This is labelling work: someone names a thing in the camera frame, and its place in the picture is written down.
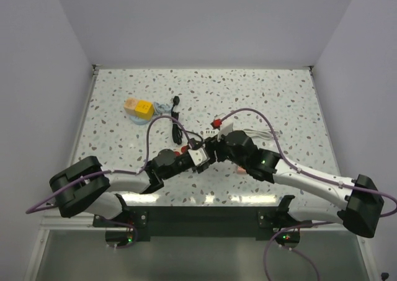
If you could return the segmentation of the wooden red-socket power strip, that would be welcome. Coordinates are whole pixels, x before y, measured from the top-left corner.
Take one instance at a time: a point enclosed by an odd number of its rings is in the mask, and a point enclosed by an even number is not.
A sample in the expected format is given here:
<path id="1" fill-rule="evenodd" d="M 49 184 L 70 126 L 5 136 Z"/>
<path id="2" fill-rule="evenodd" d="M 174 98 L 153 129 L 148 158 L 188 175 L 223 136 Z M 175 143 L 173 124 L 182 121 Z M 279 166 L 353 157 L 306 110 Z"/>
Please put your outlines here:
<path id="1" fill-rule="evenodd" d="M 190 149 L 189 145 L 184 145 L 184 146 L 181 146 L 180 148 L 175 149 L 174 153 L 176 154 L 176 156 L 180 156 L 180 155 L 186 153 L 189 149 Z"/>

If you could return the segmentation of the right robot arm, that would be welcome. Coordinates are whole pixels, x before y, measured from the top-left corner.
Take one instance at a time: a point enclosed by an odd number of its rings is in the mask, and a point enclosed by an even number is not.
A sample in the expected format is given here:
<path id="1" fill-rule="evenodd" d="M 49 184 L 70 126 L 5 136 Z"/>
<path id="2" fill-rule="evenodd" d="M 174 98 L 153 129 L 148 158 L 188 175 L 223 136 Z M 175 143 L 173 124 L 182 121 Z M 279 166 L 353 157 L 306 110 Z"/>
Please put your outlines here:
<path id="1" fill-rule="evenodd" d="M 294 187 L 326 201 L 313 207 L 294 206 L 295 196 L 286 195 L 275 211 L 274 226 L 325 221 L 364 238 L 374 237 L 384 199 L 371 178 L 334 176 L 293 163 L 275 151 L 258 148 L 241 130 L 206 138 L 205 150 L 211 163 L 229 160 L 255 180 Z"/>

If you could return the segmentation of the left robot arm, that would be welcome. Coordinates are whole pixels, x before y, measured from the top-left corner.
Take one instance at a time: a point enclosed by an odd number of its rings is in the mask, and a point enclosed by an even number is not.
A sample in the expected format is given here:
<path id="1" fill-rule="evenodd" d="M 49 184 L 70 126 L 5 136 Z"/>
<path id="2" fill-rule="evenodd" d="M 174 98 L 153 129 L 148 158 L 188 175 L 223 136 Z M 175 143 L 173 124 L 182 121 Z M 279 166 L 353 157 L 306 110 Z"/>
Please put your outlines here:
<path id="1" fill-rule="evenodd" d="M 181 154 L 163 149 L 135 175 L 126 170 L 105 170 L 95 156 L 89 156 L 53 176 L 50 187 L 63 218 L 86 212 L 123 226 L 128 211 L 117 193 L 152 194 L 164 187 L 166 179 L 190 169 L 200 173 L 215 160 L 214 150 L 204 145 L 187 148 Z"/>

